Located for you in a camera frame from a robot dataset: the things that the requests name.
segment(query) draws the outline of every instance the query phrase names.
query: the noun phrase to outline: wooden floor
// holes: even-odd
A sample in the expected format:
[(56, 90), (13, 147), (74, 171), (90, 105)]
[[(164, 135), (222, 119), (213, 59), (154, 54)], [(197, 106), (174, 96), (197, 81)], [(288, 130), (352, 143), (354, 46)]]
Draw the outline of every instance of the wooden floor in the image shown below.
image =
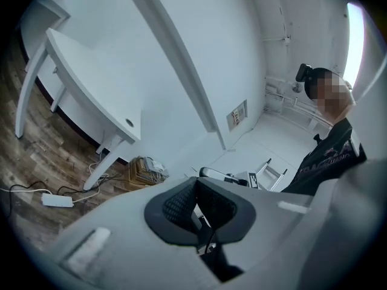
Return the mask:
[[(10, 40), (0, 67), (2, 188), (8, 189), (13, 184), (28, 186), (35, 181), (43, 181), (54, 194), (63, 185), (81, 190), (89, 176), (89, 165), (99, 160), (95, 153), (96, 148), (50, 111), (50, 104), (36, 85), (28, 105), (24, 136), (17, 139), (15, 115), (25, 77), (25, 62), (15, 36)], [(108, 173), (114, 176), (123, 171), (124, 166), (116, 162)], [(44, 186), (38, 184), (32, 188), (40, 189)], [(73, 200), (93, 192), (77, 193), (73, 195)], [(41, 204), (41, 192), (13, 193), (9, 222), (16, 233), (44, 250), (69, 224), (107, 199), (124, 192), (123, 181), (108, 181), (101, 186), (100, 194), (75, 203), (73, 208), (45, 207)], [(8, 197), (7, 192), (0, 191), (1, 207), (5, 214), (9, 212)]]

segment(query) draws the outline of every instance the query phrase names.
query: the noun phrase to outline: person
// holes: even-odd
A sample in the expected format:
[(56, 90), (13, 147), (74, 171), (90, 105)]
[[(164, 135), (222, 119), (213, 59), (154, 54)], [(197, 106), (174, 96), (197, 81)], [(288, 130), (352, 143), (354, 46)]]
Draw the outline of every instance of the person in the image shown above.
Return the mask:
[(364, 162), (366, 156), (361, 145), (358, 155), (355, 153), (352, 127), (345, 118), (355, 106), (349, 83), (328, 69), (316, 68), (307, 73), (304, 88), (333, 127), (304, 158), (292, 182), (282, 192), (314, 196), (320, 183), (339, 178), (350, 167)]

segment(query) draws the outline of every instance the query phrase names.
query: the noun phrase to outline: power outlet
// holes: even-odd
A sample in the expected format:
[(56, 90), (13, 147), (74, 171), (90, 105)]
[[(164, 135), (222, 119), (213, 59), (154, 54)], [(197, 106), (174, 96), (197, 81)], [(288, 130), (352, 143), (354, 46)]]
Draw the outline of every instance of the power outlet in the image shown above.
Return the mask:
[(227, 124), (230, 131), (233, 130), (240, 122), (243, 121), (247, 113), (247, 100), (242, 102), (236, 109), (234, 109), (229, 115), (227, 115)]

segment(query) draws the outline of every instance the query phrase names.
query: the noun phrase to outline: black jacket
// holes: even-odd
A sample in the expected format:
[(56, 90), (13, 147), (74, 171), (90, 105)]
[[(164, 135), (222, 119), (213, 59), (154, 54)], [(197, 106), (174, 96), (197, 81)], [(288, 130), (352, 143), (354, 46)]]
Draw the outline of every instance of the black jacket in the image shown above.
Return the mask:
[(314, 196), (320, 183), (339, 178), (350, 167), (366, 160), (361, 146), (359, 157), (355, 155), (351, 133), (347, 119), (336, 123), (327, 138), (304, 158), (292, 182), (282, 192)]

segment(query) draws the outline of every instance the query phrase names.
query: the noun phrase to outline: power cord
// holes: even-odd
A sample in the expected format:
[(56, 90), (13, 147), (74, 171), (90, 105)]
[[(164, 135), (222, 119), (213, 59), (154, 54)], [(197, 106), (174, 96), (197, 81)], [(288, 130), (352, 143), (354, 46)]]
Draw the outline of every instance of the power cord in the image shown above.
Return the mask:
[[(91, 166), (93, 166), (95, 164), (100, 164), (101, 163), (101, 157), (102, 157), (102, 152), (99, 154), (98, 162), (95, 162), (95, 163), (92, 163), (92, 164), (89, 165), (90, 175), (93, 173), (93, 171), (91, 170)], [(99, 185), (99, 182), (103, 181), (103, 178), (106, 178), (106, 177), (109, 177), (109, 174), (107, 174), (107, 173), (102, 174), (100, 179), (97, 180), (97, 185)]]
[(99, 191), (100, 191), (100, 188), (99, 188), (99, 186), (98, 186), (98, 191), (97, 191), (95, 194), (93, 194), (93, 195), (91, 195), (91, 196), (84, 197), (84, 198), (82, 198), (82, 199), (75, 200), (75, 201), (73, 201), (73, 203), (76, 203), (76, 202), (79, 202), (79, 201), (82, 201), (82, 200), (91, 198), (92, 196), (96, 196), (96, 195), (99, 194)]
[[(46, 189), (36, 189), (36, 190), (29, 190), (29, 191), (25, 191), (25, 190), (14, 190), (12, 191), (13, 188), (15, 187), (22, 187), (24, 189), (29, 189), (31, 188), (32, 186), (36, 185), (36, 184), (43, 184), (44, 187), (46, 187)], [(11, 217), (11, 214), (12, 214), (12, 198), (11, 198), (11, 194), (14, 193), (14, 192), (36, 192), (36, 191), (46, 191), (50, 194), (53, 194), (51, 191), (49, 191), (47, 189), (47, 185), (42, 182), (42, 181), (36, 181), (36, 182), (33, 182), (31, 185), (29, 185), (28, 187), (26, 186), (23, 186), (23, 185), (19, 185), (19, 184), (15, 184), (15, 185), (12, 185), (8, 190), (7, 189), (3, 189), (3, 188), (0, 188), (1, 191), (4, 191), (4, 192), (8, 192), (9, 193), (9, 201), (10, 201), (10, 211), (8, 213), (8, 216), (7, 216), (7, 219), (9, 219), (9, 217)]]
[[(117, 178), (114, 178), (114, 176), (112, 178), (108, 178), (108, 181), (127, 181), (127, 182), (131, 182), (131, 181), (128, 181), (127, 179), (117, 179)], [(149, 186), (148, 184), (137, 184), (135, 183), (136, 185), (141, 185), (141, 186)]]
[(90, 191), (93, 191), (95, 189), (98, 189), (98, 187), (100, 187), (102, 184), (104, 184), (105, 182), (107, 181), (127, 181), (126, 179), (117, 179), (117, 177), (120, 177), (122, 176), (122, 174), (117, 174), (113, 177), (104, 177), (102, 179), (100, 179), (100, 184), (99, 186), (95, 186), (95, 187), (92, 187), (90, 188), (89, 190), (77, 190), (77, 189), (73, 189), (73, 188), (70, 188), (70, 187), (67, 187), (67, 186), (62, 186), (61, 188), (59, 188), (56, 192), (57, 195), (60, 195), (59, 192), (63, 189), (63, 188), (66, 188), (66, 189), (69, 189), (69, 190), (72, 190), (72, 192), (63, 192), (61, 194), (61, 196), (64, 196), (64, 195), (67, 195), (67, 194), (73, 194), (73, 193), (87, 193), (87, 192), (90, 192)]

